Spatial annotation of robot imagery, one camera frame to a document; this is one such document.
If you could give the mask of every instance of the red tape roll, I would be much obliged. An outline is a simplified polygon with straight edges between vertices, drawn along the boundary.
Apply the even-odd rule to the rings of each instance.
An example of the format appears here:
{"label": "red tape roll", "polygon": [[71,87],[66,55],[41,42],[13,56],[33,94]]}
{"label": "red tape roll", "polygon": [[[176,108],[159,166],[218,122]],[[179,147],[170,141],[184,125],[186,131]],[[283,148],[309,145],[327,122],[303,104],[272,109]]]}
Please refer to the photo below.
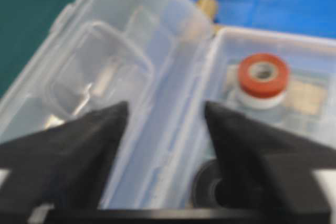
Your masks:
{"label": "red tape roll", "polygon": [[288,79],[286,63],[272,54],[251,55],[238,68],[241,89],[257,98],[271,98],[283,92]]}

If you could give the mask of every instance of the clear plastic container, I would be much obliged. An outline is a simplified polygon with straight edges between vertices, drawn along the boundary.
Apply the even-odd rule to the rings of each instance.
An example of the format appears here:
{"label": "clear plastic container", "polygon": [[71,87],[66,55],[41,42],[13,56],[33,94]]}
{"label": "clear plastic container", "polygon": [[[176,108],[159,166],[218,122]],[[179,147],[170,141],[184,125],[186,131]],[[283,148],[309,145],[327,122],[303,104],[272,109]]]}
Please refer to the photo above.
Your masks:
{"label": "clear plastic container", "polygon": [[191,0],[76,0],[3,97],[0,142],[127,100],[131,117],[102,199],[109,207],[153,108],[164,107],[157,123],[170,129],[182,115],[212,34]]}
{"label": "clear plastic container", "polygon": [[[292,73],[286,100],[263,112],[235,95],[237,64],[256,52],[277,54]],[[0,141],[127,100],[101,207],[184,208],[195,173],[214,158],[205,100],[336,147],[335,53],[334,40],[251,29],[213,37],[191,0],[76,0],[2,99]]]}
{"label": "clear plastic container", "polygon": [[[276,54],[291,69],[286,99],[267,111],[244,107],[235,94],[237,64],[257,52]],[[335,40],[224,28],[209,44],[204,61],[194,73],[193,89],[183,117],[174,122],[175,128],[168,125],[162,128],[166,131],[161,131],[160,135],[155,133],[156,124],[148,124],[109,207],[190,206],[190,190],[197,170],[204,162],[215,158],[204,121],[205,100],[221,102],[256,120],[336,147],[333,132],[335,53]]]}

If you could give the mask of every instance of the black tape roll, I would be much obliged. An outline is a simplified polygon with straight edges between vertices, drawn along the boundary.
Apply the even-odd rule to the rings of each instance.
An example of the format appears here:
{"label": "black tape roll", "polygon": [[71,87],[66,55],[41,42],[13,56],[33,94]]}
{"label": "black tape roll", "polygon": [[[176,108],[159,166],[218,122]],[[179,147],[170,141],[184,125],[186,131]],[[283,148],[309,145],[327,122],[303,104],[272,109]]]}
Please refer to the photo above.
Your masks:
{"label": "black tape roll", "polygon": [[217,160],[214,159],[203,164],[193,182],[193,206],[195,208],[220,208],[221,205],[216,194],[222,182]]}

